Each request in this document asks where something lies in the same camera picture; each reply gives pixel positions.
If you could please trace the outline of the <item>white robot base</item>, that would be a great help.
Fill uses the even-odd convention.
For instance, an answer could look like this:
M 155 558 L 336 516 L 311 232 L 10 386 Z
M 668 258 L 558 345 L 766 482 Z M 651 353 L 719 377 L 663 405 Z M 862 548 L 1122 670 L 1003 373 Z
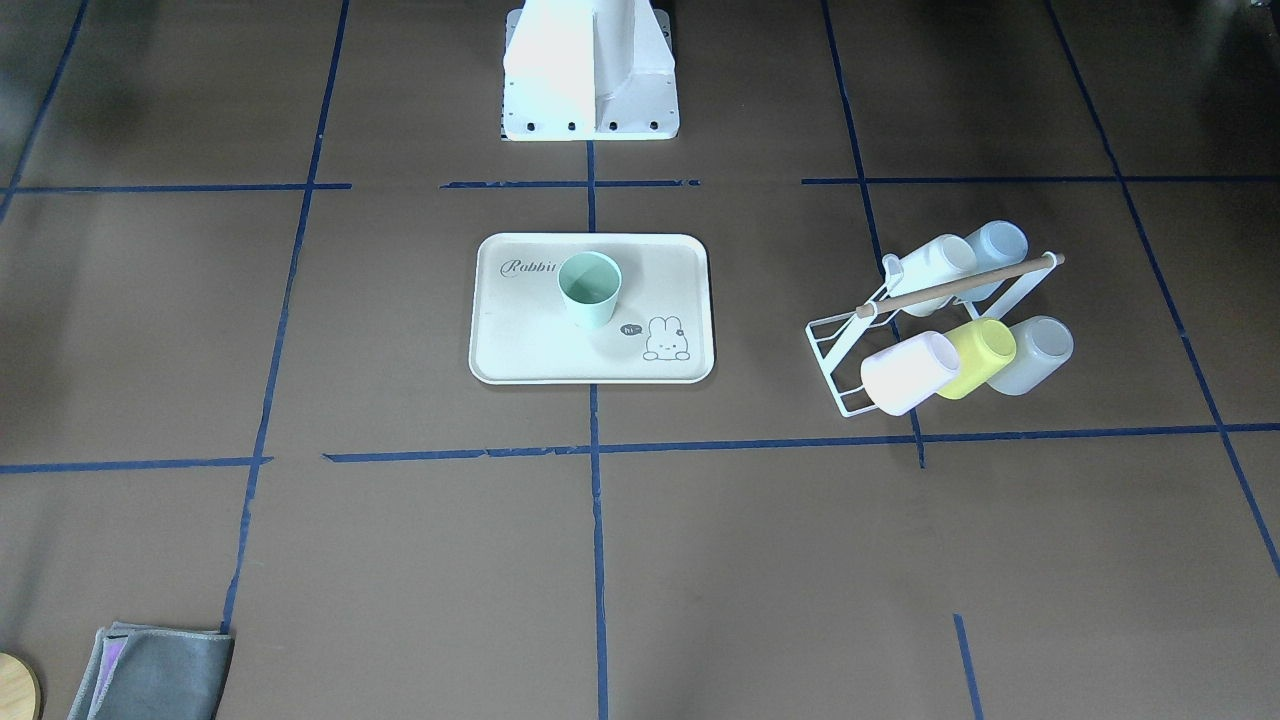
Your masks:
M 515 142 L 678 135 L 667 1 L 526 1 L 506 17 L 500 131 Z

